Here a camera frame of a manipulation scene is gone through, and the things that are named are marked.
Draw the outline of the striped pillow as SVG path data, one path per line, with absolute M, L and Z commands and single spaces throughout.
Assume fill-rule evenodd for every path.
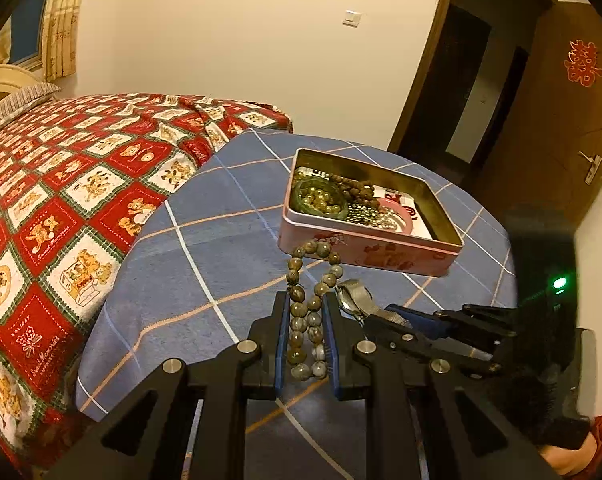
M 50 100 L 60 90 L 57 84 L 39 82 L 8 94 L 0 101 L 0 129 L 36 105 Z

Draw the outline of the beige curtain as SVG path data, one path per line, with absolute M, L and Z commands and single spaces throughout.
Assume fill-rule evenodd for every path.
M 78 16 L 82 0 L 46 0 L 40 26 L 43 78 L 53 82 L 76 72 Z

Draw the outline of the brown wooden door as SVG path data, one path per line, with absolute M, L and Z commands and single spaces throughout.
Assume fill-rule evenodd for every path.
M 560 2 L 536 22 L 522 81 L 472 195 L 498 220 L 519 209 L 548 209 L 578 228 L 602 187 L 589 163 L 602 158 L 602 78 L 591 88 L 567 79 L 570 40 L 592 41 L 602 68 L 602 18 L 593 6 Z

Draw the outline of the red patterned bedspread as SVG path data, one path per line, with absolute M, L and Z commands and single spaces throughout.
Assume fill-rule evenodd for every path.
M 74 370 L 149 217 L 272 104 L 98 94 L 36 105 L 0 129 L 0 448 L 46 467 L 75 439 Z

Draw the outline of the silver metal watch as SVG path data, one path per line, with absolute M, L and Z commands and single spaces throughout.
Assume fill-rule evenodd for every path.
M 351 318 L 355 318 L 359 324 L 363 324 L 371 315 L 376 315 L 397 325 L 411 327 L 408 320 L 402 318 L 400 314 L 379 307 L 369 290 L 359 280 L 345 280 L 338 283 L 336 294 L 340 302 L 340 309 Z

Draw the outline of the paper sheet in tin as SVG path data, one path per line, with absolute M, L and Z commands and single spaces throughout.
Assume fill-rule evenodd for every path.
M 293 173 L 290 206 L 300 214 L 433 239 L 412 195 L 310 167 Z

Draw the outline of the red double happiness sticker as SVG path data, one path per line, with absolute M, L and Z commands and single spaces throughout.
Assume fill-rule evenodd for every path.
M 564 61 L 567 79 L 578 82 L 584 88 L 591 88 L 598 78 L 602 78 L 602 68 L 597 66 L 598 50 L 594 42 L 581 39 L 569 41 L 569 51 Z

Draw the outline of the pink metal tin box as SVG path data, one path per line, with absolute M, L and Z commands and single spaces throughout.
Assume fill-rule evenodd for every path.
M 326 242 L 343 263 L 443 276 L 464 242 L 430 185 L 369 160 L 295 153 L 278 247 Z

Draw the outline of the white light switch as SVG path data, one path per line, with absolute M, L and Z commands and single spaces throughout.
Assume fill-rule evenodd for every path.
M 362 14 L 356 11 L 347 10 L 344 12 L 342 24 L 344 26 L 356 28 L 361 23 Z

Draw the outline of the cream wooden headboard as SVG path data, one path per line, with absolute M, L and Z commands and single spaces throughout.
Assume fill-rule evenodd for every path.
M 38 84 L 40 79 L 21 66 L 0 64 L 0 100 L 21 88 Z

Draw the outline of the wooden door frame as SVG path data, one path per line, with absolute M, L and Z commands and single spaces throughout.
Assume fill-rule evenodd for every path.
M 437 49 L 441 37 L 450 3 L 451 0 L 438 0 L 437 6 L 435 7 L 435 16 L 433 17 L 426 44 L 423 48 L 423 55 L 420 58 L 412 87 L 409 89 L 402 113 L 397 121 L 397 127 L 394 129 L 393 136 L 388 146 L 388 151 L 391 153 L 397 153 L 400 150 L 409 124 L 412 122 L 415 108 L 418 104 L 421 92 L 423 91 L 423 85 L 426 82 L 433 57 L 435 56 L 435 49 Z

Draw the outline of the window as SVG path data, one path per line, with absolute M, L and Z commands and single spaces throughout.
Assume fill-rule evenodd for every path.
M 11 15 L 10 64 L 40 60 L 46 0 L 21 0 Z

